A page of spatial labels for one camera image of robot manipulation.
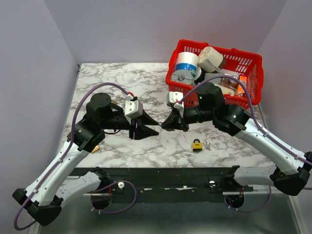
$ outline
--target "marble tabletop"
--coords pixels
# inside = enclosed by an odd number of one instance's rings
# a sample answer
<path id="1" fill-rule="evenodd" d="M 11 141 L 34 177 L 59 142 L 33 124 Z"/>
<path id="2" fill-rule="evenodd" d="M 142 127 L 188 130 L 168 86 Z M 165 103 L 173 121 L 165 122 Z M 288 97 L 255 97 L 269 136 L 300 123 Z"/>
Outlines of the marble tabletop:
<path id="1" fill-rule="evenodd" d="M 133 92 L 143 103 L 144 110 L 155 120 L 163 122 L 170 113 L 166 105 L 168 86 L 165 77 L 167 63 L 92 63 L 82 64 L 73 101 L 66 122 L 62 142 L 70 131 L 74 111 L 81 98 L 95 85 L 114 82 Z M 112 100 L 124 104 L 122 92 L 105 86 L 98 92 L 108 93 Z M 262 122 L 258 108 L 257 117 Z M 85 114 L 82 107 L 78 120 Z M 78 167 L 231 167 L 272 165 L 252 146 L 214 128 L 212 122 L 190 125 L 188 132 L 165 131 L 150 126 L 158 136 L 143 140 L 130 140 L 128 131 L 106 135 L 100 149 L 89 154 Z M 203 151 L 193 153 L 195 138 L 205 145 Z"/>

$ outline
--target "yellow padlock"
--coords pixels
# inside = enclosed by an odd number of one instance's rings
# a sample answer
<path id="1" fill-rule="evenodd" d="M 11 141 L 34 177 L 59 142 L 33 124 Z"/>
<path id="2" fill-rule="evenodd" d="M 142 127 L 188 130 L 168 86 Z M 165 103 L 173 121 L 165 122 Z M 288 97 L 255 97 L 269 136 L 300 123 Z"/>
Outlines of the yellow padlock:
<path id="1" fill-rule="evenodd" d="M 195 139 L 193 141 L 193 152 L 200 152 L 203 150 L 203 146 L 202 144 L 200 143 L 200 140 L 198 139 Z"/>

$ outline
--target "red basket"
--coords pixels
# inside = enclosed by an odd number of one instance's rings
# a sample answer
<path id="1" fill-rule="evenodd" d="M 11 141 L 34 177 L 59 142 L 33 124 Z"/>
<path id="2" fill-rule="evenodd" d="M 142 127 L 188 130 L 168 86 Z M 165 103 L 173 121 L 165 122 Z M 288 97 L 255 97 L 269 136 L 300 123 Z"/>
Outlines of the red basket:
<path id="1" fill-rule="evenodd" d="M 166 83 L 169 86 L 169 91 L 183 92 L 186 95 L 193 87 L 187 84 L 171 81 L 171 74 L 176 68 L 176 58 L 180 52 L 192 52 L 199 55 L 199 53 L 208 43 L 196 42 L 191 40 L 180 40 L 177 44 L 175 51 L 173 52 L 170 62 L 169 71 L 166 76 Z M 263 86 L 263 69 L 262 69 L 262 57 L 258 54 L 253 54 L 245 51 L 239 51 L 237 49 L 224 49 L 212 46 L 218 52 L 220 52 L 226 58 L 226 64 L 224 69 L 238 72 L 246 75 L 247 78 L 247 90 L 250 94 L 252 104 L 257 105 L 261 101 L 261 89 Z M 245 109 L 248 109 L 248 100 L 245 97 L 224 95 L 225 102 L 228 104 L 237 104 Z M 185 101 L 185 107 L 191 107 L 198 105 L 198 99 L 196 93 L 192 93 Z"/>

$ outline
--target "gray wall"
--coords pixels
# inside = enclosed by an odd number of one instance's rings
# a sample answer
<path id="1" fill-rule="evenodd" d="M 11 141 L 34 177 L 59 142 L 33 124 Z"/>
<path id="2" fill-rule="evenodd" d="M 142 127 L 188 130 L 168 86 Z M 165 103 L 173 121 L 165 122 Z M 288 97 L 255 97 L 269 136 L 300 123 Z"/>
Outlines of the gray wall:
<path id="1" fill-rule="evenodd" d="M 77 65 L 42 0 L 0 1 L 0 233 L 30 184 L 57 150 Z M 24 213 L 20 226 L 29 222 Z"/>
<path id="2" fill-rule="evenodd" d="M 311 9 L 311 0 L 288 0 L 259 50 L 265 71 L 262 105 L 270 130 L 304 152 L 312 151 Z M 311 196 L 311 191 L 299 195 L 310 233 Z"/>
<path id="3" fill-rule="evenodd" d="M 286 0 L 45 0 L 80 62 L 167 62 L 179 39 L 257 52 Z"/>

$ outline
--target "roll of tape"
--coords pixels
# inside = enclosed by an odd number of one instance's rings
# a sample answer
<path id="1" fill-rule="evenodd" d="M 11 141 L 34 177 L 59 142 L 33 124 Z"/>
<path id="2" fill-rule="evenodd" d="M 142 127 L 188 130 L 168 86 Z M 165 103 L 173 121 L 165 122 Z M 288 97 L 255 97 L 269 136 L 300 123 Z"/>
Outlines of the roll of tape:
<path id="1" fill-rule="evenodd" d="M 196 54 L 181 52 L 177 55 L 175 70 L 188 70 L 194 77 L 196 75 L 197 62 L 198 56 Z"/>
<path id="2" fill-rule="evenodd" d="M 200 76 L 201 76 L 201 67 L 197 66 L 196 67 L 196 74 L 195 74 L 194 80 L 197 80 Z"/>
<path id="3" fill-rule="evenodd" d="M 206 72 L 220 72 L 225 63 L 223 55 L 211 46 L 205 47 L 198 55 L 198 65 Z"/>

